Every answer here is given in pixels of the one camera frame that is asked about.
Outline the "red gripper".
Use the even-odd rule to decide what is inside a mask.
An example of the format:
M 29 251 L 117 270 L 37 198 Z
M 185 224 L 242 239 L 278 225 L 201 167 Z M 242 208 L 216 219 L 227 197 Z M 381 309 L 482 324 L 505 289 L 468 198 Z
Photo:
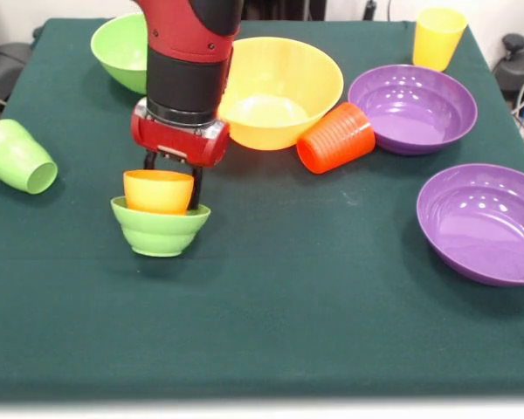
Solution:
M 154 119 L 146 103 L 137 103 L 130 119 L 130 132 L 136 144 L 147 151 L 144 169 L 155 169 L 158 154 L 191 166 L 194 182 L 188 210 L 196 210 L 200 203 L 203 168 L 215 166 L 224 157 L 230 139 L 229 124 L 215 119 L 200 126 L 172 126 Z

